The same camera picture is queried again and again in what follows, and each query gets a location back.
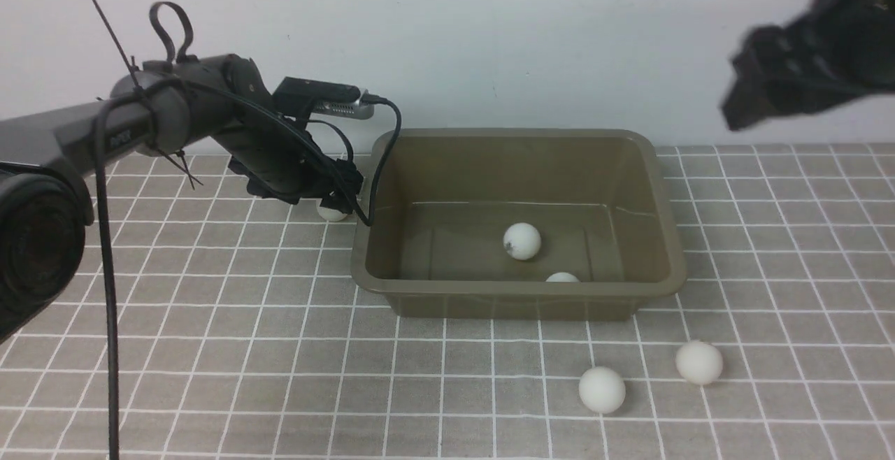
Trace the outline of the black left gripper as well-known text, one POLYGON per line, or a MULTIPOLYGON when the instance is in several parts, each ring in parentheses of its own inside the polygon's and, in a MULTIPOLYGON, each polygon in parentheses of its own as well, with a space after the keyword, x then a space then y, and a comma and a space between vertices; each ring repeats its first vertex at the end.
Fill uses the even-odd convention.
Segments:
POLYGON ((224 126, 213 139, 231 155, 228 167, 248 179, 247 192, 263 199, 297 204, 320 199, 342 213, 356 209, 364 181, 350 160, 319 151, 304 129, 264 114, 246 114, 224 126))

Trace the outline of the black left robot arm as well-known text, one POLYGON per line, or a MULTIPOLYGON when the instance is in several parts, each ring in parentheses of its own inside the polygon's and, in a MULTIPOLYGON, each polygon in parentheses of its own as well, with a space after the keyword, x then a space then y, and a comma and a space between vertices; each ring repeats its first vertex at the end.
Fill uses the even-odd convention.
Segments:
POLYGON ((327 106, 370 118, 367 91, 285 78, 269 92, 238 55, 145 62, 110 97, 2 122, 2 338, 48 307, 76 274, 95 221, 87 176, 125 155, 174 155, 205 138, 230 154, 250 195, 322 199, 345 213, 362 176, 327 159, 307 132, 327 106))

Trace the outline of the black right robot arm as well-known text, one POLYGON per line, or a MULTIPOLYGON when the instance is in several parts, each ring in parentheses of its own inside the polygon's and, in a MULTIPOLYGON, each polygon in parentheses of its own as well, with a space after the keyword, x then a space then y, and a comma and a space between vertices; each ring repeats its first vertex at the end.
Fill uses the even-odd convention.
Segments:
POLYGON ((729 131, 892 94, 893 0, 812 0, 787 24, 751 28, 730 59, 729 131))

